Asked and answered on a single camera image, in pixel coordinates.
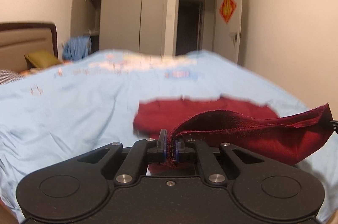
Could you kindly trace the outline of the dark red long-sleeve sweater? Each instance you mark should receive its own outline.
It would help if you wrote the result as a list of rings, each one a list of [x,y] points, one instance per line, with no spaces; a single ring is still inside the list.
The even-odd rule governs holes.
[[[329,105],[288,117],[268,106],[220,97],[216,100],[159,99],[141,103],[133,127],[154,139],[167,130],[168,158],[153,163],[150,172],[184,170],[177,163],[174,144],[192,137],[217,147],[228,142],[279,162],[294,165],[322,148],[333,134]]]

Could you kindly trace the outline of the blue clothes pile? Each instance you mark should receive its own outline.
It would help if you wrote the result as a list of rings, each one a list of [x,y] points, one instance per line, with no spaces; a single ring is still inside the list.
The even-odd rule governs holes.
[[[92,42],[88,35],[71,37],[64,44],[63,60],[78,61],[84,59],[90,55],[91,46]]]

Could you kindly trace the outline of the white bedroom door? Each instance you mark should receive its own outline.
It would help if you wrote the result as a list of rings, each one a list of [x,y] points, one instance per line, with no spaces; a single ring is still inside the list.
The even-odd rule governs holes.
[[[213,51],[232,61],[233,63],[238,63],[240,44],[238,47],[234,47],[232,41],[230,40],[229,33],[238,32],[241,39],[242,0],[234,1],[237,4],[237,8],[228,24],[224,22],[222,16],[219,13],[219,8],[223,0],[216,1]]]

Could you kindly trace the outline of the light blue cartoon duvet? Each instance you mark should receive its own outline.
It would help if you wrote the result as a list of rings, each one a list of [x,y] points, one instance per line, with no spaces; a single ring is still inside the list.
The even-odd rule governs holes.
[[[19,223],[335,223],[334,132],[294,165],[228,142],[209,146],[226,186],[204,183],[193,163],[155,174],[151,163],[138,183],[115,185],[123,148],[151,138],[133,127],[141,103],[222,96],[268,105],[278,117],[310,110],[207,51],[170,58],[105,50],[5,84],[1,202]]]

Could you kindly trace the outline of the olive yellow pillow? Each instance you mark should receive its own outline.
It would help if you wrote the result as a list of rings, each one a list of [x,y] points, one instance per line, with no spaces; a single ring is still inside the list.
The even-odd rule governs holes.
[[[62,62],[57,57],[45,50],[28,53],[25,55],[25,59],[32,67],[41,69],[46,69],[62,64]]]

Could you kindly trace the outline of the grey built-in wardrobe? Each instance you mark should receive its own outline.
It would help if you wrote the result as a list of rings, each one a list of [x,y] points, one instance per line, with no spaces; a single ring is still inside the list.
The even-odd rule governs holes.
[[[164,54],[167,0],[72,0],[71,36],[97,35],[100,50]]]

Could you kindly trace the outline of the red fu door decoration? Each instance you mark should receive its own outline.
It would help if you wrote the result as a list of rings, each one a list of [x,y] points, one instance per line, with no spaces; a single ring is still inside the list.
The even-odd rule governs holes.
[[[236,8],[237,4],[234,0],[223,0],[219,8],[219,13],[226,24],[229,23]]]

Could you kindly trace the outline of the checkered pillow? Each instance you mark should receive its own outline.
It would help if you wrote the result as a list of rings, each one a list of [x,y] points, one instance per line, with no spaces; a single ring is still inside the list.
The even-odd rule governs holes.
[[[13,72],[7,69],[0,69],[0,85],[16,82],[23,78],[24,76],[17,72]]]

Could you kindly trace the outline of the brown beige bed headboard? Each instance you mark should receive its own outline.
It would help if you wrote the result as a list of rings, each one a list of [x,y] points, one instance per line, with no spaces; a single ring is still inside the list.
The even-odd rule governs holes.
[[[58,56],[57,30],[52,23],[1,23],[1,69],[21,72],[30,68],[25,55],[44,50]]]

